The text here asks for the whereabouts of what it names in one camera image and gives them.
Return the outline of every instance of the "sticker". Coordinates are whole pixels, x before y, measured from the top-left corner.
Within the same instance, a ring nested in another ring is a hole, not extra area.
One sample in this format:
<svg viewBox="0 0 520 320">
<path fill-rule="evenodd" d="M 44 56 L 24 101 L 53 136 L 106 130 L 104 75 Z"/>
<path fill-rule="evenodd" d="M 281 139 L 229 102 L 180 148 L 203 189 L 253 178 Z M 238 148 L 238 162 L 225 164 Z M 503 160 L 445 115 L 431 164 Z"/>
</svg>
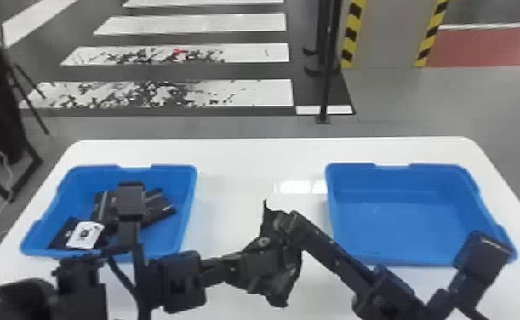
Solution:
<svg viewBox="0 0 520 320">
<path fill-rule="evenodd" d="M 105 226 L 100 223 L 91 221 L 79 222 L 66 246 L 76 249 L 92 249 L 104 229 Z"/>
</svg>

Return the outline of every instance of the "hazard stripe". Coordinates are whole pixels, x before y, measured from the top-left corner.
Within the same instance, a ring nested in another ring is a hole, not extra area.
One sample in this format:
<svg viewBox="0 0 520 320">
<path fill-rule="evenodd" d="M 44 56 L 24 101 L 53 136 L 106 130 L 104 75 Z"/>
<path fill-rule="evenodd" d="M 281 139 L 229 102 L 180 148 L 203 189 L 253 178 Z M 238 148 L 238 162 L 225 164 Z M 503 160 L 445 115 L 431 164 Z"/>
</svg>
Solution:
<svg viewBox="0 0 520 320">
<path fill-rule="evenodd" d="M 341 68 L 343 69 L 353 67 L 353 58 L 357 52 L 357 42 L 361 32 L 363 11 L 366 2 L 367 0 L 351 0 L 343 39 L 343 50 L 341 51 Z"/>
<path fill-rule="evenodd" d="M 414 62 L 414 66 L 426 66 L 428 55 L 430 54 L 432 46 L 434 45 L 434 40 L 437 37 L 440 25 L 443 23 L 444 15 L 446 14 L 446 9 L 449 7 L 449 2 L 450 0 L 437 1 L 434 7 L 434 11 L 432 12 L 432 17 L 428 21 L 428 27 L 426 28 L 425 38 L 420 43 L 419 52 L 416 55 L 416 61 Z"/>
</svg>

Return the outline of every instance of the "table surface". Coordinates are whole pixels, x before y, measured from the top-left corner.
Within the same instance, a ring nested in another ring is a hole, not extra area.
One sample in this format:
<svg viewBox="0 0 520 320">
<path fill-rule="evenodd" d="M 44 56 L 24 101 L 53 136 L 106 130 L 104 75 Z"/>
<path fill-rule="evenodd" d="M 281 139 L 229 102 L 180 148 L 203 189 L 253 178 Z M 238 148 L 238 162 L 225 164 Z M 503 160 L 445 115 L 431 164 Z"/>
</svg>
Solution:
<svg viewBox="0 0 520 320">
<path fill-rule="evenodd" d="M 323 171 L 331 162 L 454 163 L 468 169 L 483 201 L 519 251 L 519 258 L 483 297 L 479 310 L 492 320 L 520 319 L 520 201 L 481 148 L 460 137 L 81 141 L 66 151 L 0 244 L 0 284 L 28 277 L 53 281 L 50 272 L 57 261 L 24 256 L 20 241 L 48 207 L 64 175 L 77 165 L 195 165 L 196 196 L 183 249 L 195 249 L 207 258 L 238 251 L 257 235 L 264 198 L 273 209 L 296 209 L 330 233 Z M 135 319 L 132 298 L 107 269 L 100 276 L 107 285 L 110 319 Z M 130 265 L 123 269 L 132 276 Z M 442 267 L 392 270 L 423 300 L 445 288 L 455 274 L 454 269 Z M 208 289 L 207 296 L 206 306 L 174 317 L 357 318 L 350 307 L 353 293 L 308 254 L 286 309 L 270 308 L 263 297 L 227 285 Z M 155 319 L 172 317 L 161 311 L 152 314 Z M 451 318 L 463 317 L 455 312 Z"/>
</svg>

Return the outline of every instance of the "blue tray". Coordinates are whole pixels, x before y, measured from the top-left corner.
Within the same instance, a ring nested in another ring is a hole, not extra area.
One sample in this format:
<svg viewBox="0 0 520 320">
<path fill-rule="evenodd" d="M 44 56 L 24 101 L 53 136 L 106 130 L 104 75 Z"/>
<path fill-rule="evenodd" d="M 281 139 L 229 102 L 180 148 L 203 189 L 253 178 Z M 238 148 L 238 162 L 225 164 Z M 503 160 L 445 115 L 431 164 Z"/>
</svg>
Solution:
<svg viewBox="0 0 520 320">
<path fill-rule="evenodd" d="M 141 181 L 147 190 L 162 188 L 163 195 L 177 211 L 175 215 L 140 232 L 139 240 L 145 245 L 146 258 L 177 253 L 190 216 L 196 177 L 196 168 L 184 165 L 155 165 L 150 168 L 75 167 L 61 181 L 57 194 L 43 217 L 35 221 L 27 232 L 20 250 L 26 255 L 56 259 L 83 255 L 86 251 L 65 251 L 47 247 L 68 218 L 89 219 L 96 192 L 116 189 L 119 182 Z M 130 261 L 130 255 L 119 256 L 118 260 Z"/>
<path fill-rule="evenodd" d="M 325 175 L 334 239 L 365 263 L 451 266 L 472 231 L 514 248 L 460 166 L 331 163 Z"/>
</svg>

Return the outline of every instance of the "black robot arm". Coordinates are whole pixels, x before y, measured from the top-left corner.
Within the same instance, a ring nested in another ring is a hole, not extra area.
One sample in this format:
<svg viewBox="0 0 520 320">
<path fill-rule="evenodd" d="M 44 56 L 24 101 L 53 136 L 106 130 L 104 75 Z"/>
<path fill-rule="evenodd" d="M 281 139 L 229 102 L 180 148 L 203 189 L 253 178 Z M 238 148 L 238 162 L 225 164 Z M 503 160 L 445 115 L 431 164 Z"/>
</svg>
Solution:
<svg viewBox="0 0 520 320">
<path fill-rule="evenodd" d="M 494 282 L 512 251 L 481 233 L 472 233 L 454 267 L 457 275 L 423 303 L 414 291 L 386 267 L 368 269 L 303 215 L 272 211 L 264 203 L 260 234 L 242 251 L 202 260 L 196 251 L 172 254 L 146 263 L 137 232 L 146 206 L 144 186 L 121 184 L 117 190 L 118 245 L 100 255 L 62 260 L 54 271 L 57 289 L 41 280 L 0 286 L 0 320 L 105 320 L 106 289 L 98 270 L 105 262 L 133 295 L 139 320 L 151 311 L 190 310 L 206 303 L 206 288 L 220 283 L 266 297 L 285 307 L 300 276 L 303 251 L 339 276 L 355 294 L 352 310 L 362 320 L 443 320 L 454 309 L 473 320 L 478 301 Z M 134 282 L 120 271 L 115 255 L 132 253 Z M 36 292 L 34 299 L 24 294 Z"/>
</svg>

